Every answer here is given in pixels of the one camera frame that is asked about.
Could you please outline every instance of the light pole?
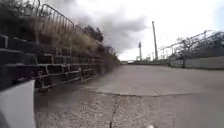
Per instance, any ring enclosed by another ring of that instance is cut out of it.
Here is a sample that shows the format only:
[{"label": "light pole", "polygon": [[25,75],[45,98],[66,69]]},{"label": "light pole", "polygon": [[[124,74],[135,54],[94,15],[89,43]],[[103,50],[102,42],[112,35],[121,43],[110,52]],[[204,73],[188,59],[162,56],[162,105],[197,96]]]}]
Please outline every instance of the light pole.
[{"label": "light pole", "polygon": [[141,61],[142,60],[142,43],[141,42],[138,43],[138,48],[139,48],[139,58]]},{"label": "light pole", "polygon": [[157,51],[157,44],[156,44],[156,32],[155,32],[154,21],[152,21],[152,28],[153,28],[154,45],[155,45],[155,60],[158,60],[158,51]]}]

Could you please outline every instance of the crack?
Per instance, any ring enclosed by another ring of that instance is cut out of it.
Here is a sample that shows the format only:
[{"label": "crack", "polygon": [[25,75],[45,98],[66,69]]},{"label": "crack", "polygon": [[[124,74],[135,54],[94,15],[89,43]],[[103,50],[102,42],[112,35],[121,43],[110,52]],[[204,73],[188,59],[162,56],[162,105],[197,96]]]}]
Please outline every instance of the crack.
[{"label": "crack", "polygon": [[112,108],[112,115],[111,115],[111,120],[109,123],[109,128],[113,128],[113,123],[114,123],[114,115],[116,114],[118,105],[117,105],[117,96],[114,95],[114,104],[113,104],[113,108]]}]

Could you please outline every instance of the wall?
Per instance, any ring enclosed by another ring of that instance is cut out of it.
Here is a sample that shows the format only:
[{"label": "wall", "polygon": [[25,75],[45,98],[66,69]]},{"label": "wall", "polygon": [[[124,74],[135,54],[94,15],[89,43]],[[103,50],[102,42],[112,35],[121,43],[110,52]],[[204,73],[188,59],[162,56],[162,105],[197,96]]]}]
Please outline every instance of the wall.
[{"label": "wall", "polygon": [[[170,62],[171,67],[182,67],[183,60],[174,60]],[[185,68],[201,68],[201,69],[224,69],[224,57],[209,57],[188,59]]]},{"label": "wall", "polygon": [[0,59],[0,90],[29,79],[35,79],[36,90],[42,90],[68,81],[93,78],[107,67],[99,55],[2,35]]},{"label": "wall", "polygon": [[167,65],[167,60],[134,61],[130,65]]}]

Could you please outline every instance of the asphalt road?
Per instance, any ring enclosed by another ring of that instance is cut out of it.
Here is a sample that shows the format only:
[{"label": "asphalt road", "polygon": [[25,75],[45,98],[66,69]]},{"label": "asphalt road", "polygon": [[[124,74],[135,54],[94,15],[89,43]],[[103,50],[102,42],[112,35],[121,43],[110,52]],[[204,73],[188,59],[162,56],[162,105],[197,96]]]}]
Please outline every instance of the asphalt road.
[{"label": "asphalt road", "polygon": [[36,98],[39,128],[221,128],[224,71],[121,66]]}]

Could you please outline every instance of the sky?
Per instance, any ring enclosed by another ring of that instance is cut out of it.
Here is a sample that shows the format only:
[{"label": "sky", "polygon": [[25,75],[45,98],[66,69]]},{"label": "sky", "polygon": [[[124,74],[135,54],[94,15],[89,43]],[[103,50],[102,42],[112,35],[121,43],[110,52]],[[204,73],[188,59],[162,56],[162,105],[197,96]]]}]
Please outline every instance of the sky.
[{"label": "sky", "polygon": [[224,30],[224,0],[42,0],[81,26],[99,27],[104,43],[120,60],[154,52],[152,21],[158,49],[204,30]]}]

